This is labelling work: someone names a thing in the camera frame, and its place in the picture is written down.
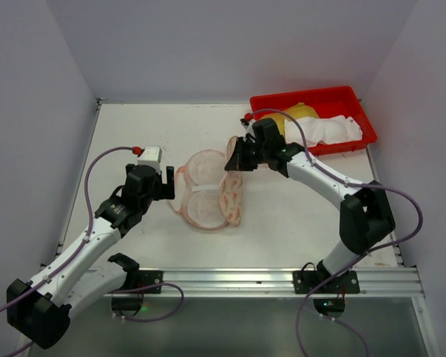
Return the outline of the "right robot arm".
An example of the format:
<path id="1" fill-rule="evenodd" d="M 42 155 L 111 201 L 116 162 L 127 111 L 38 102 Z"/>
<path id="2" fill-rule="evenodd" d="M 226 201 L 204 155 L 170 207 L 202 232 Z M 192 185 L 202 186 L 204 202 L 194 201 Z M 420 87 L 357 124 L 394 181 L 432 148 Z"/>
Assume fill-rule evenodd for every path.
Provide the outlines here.
<path id="1" fill-rule="evenodd" d="M 261 164 L 311 188 L 339 211 L 340 240 L 315 268 L 313 281 L 321 283 L 361 257 L 395 229 L 386 193 L 377 181 L 351 180 L 316 159 L 301 144 L 288 143 L 271 118 L 241 119 L 246 133 L 236 145 L 224 169 L 254 171 Z"/>

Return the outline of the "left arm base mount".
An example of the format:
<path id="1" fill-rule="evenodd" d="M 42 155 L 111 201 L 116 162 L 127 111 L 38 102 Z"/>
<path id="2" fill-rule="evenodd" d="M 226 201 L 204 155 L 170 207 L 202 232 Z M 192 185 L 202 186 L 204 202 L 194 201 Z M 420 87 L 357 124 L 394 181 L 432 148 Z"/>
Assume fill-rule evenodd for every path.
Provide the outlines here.
<path id="1" fill-rule="evenodd" d="M 159 283 L 163 282 L 164 272 L 161 270 L 137 270 L 128 272 L 123 285 L 113 293 L 144 288 L 139 294 L 157 295 L 161 293 Z"/>

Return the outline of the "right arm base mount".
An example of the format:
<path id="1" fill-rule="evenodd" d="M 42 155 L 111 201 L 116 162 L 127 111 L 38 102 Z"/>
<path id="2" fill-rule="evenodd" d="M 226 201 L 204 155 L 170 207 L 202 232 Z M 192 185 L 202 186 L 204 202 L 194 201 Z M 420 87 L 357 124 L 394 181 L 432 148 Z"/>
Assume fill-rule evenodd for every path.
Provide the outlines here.
<path id="1" fill-rule="evenodd" d="M 328 279 L 330 274 L 322 263 L 317 265 L 306 263 L 302 268 L 292 271 L 292 283 L 294 293 L 297 295 L 308 294 L 313 288 Z M 355 295 L 361 292 L 358 276 L 355 271 L 347 271 L 333 277 L 328 283 L 321 286 L 315 293 L 333 295 Z"/>

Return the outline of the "white bra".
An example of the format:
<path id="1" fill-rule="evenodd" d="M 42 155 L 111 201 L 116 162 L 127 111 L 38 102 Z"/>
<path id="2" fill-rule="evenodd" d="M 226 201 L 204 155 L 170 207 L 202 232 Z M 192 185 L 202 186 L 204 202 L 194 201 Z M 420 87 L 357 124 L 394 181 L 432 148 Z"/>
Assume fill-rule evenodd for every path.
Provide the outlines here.
<path id="1" fill-rule="evenodd" d="M 297 118 L 296 121 L 304 132 L 308 147 L 315 147 L 318 144 L 342 144 L 363 138 L 361 128 L 352 117 L 343 115 L 333 118 L 304 117 Z M 279 130 L 287 142 L 303 145 L 302 136 L 295 123 L 286 118 L 278 125 L 281 126 Z"/>

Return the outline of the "yellow bra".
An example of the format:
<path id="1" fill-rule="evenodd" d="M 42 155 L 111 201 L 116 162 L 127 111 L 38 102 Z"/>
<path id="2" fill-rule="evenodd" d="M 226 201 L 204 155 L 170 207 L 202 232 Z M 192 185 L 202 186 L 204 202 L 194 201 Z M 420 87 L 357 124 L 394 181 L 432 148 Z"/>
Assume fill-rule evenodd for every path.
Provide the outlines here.
<path id="1" fill-rule="evenodd" d="M 301 119 L 305 117 L 310 118 L 316 118 L 319 119 L 319 115 L 316 113 L 316 111 L 310 107 L 307 106 L 304 103 L 298 103 L 294 106 L 291 106 L 284 110 L 287 114 L 292 116 L 294 119 Z M 280 113 L 272 112 L 267 115 L 265 115 L 266 118 L 273 119 L 278 127 L 279 132 L 284 135 L 285 134 L 285 128 L 286 128 L 286 122 L 288 121 L 287 117 L 285 115 L 281 115 Z"/>

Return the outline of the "floral mesh laundry bag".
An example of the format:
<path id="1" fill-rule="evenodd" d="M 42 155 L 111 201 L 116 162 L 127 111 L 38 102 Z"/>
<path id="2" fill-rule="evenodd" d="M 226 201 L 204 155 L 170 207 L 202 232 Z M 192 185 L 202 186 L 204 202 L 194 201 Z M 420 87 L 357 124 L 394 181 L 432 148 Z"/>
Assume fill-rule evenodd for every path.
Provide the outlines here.
<path id="1" fill-rule="evenodd" d="M 231 137 L 226 152 L 205 149 L 195 153 L 174 175 L 175 198 L 169 204 L 196 228 L 213 231 L 241 224 L 243 177 L 224 169 L 236 142 L 237 137 Z"/>

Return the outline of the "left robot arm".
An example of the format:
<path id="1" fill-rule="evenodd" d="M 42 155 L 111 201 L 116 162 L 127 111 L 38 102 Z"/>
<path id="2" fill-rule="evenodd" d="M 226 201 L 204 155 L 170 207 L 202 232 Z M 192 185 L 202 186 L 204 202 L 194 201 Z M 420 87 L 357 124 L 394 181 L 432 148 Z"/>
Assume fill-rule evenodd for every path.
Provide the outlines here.
<path id="1" fill-rule="evenodd" d="M 125 183 L 91 215 L 91 224 L 47 268 L 7 288 L 7 322 L 42 349 L 55 345 L 72 318 L 108 293 L 141 293 L 162 286 L 142 283 L 139 264 L 114 254 L 104 267 L 91 266 L 135 227 L 154 201 L 174 199 L 174 168 L 128 164 Z"/>

